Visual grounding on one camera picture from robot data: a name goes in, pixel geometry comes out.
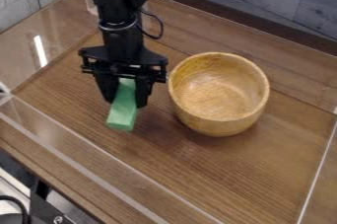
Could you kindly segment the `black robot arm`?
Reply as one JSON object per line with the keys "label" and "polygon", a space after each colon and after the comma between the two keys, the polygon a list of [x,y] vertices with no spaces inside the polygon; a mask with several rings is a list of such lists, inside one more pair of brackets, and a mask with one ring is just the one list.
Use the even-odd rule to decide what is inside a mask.
{"label": "black robot arm", "polygon": [[169,64],[169,60],[144,44],[144,38],[149,35],[143,26],[148,0],[92,1],[97,9],[103,44],[79,51],[81,71],[95,77],[108,103],[117,100],[121,80],[132,79],[136,82],[136,106],[143,108],[148,105],[153,85],[167,80]]}

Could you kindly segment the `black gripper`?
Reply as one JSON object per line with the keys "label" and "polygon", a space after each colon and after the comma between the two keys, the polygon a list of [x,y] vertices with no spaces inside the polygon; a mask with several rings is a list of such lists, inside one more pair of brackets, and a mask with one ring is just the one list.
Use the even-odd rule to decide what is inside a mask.
{"label": "black gripper", "polygon": [[136,103],[141,109],[148,105],[153,83],[167,81],[169,60],[147,48],[139,25],[119,29],[100,25],[99,30],[103,44],[79,51],[81,71],[93,74],[103,98],[109,104],[117,93],[117,77],[136,79]]}

